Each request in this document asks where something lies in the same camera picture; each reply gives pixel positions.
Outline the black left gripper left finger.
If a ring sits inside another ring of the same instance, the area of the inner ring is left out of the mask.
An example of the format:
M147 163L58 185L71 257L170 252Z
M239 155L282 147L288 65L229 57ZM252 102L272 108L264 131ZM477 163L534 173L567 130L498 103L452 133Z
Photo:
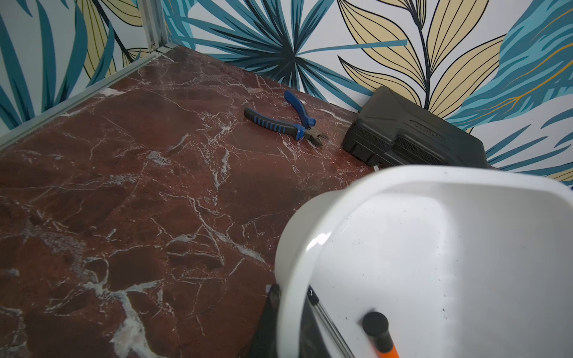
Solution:
M264 310L246 355L248 358L276 358L278 356L276 343L280 300L281 291L279 285L270 285Z

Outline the aluminium frame post left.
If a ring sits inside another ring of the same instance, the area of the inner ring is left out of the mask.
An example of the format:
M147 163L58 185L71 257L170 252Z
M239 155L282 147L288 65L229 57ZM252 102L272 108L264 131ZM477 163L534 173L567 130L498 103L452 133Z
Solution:
M159 49L169 42L167 25L161 0L138 0L146 40L151 50Z

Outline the slim black orange screwdriver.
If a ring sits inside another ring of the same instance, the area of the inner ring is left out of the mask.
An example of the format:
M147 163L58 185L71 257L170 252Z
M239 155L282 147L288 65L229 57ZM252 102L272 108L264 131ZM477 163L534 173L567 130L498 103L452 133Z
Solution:
M378 357L399 358L398 351L389 332L387 317L379 312L369 312L362 320L362 327L372 342Z

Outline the black yellow screwdriver in box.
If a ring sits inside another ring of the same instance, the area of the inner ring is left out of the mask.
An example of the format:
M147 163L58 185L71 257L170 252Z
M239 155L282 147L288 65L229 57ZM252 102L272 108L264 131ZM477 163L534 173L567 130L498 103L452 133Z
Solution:
M310 305L318 314L323 325L325 325L328 333L330 334L332 340L340 350L341 354L346 358L355 358L355 355L352 353L350 347L346 343L346 340L344 340L342 334L337 329L336 325L334 324L334 321L328 315L328 312L326 311L324 305L321 303L318 295L311 286L308 287L307 298L310 301Z

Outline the blue black cutting pliers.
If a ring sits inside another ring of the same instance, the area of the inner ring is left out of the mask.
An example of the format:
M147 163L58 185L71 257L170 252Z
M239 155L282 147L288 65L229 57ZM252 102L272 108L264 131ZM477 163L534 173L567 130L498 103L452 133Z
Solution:
M246 108L244 110L244 116L246 119L262 128L279 134L289 135L297 141L305 139L316 147L322 147L324 145L324 141L330 140L326 134L316 129L316 119L308 115L303 102L293 92L286 90L284 98L298 113L298 117L301 120L300 124L272 119L267 116L260 115L251 108Z

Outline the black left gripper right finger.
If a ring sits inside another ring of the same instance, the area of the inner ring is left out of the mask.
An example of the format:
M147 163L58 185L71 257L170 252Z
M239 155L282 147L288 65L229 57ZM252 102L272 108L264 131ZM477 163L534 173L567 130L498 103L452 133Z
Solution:
M301 315L301 331L299 335L300 358L330 358L324 339L313 313L313 304L306 298Z

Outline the black plastic tool case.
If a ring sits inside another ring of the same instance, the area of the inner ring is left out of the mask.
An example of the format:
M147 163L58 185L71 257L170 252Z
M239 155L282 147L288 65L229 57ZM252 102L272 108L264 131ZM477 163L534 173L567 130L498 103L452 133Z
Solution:
M342 147L368 166L489 167L482 141L385 86L364 104Z

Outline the white plastic storage box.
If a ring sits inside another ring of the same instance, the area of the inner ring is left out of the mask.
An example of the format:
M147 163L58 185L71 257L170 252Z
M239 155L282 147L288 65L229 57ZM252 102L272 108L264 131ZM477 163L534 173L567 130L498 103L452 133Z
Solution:
M303 204L275 255L278 356L307 291L356 357L384 314L401 357L570 357L572 191L532 175L400 166Z

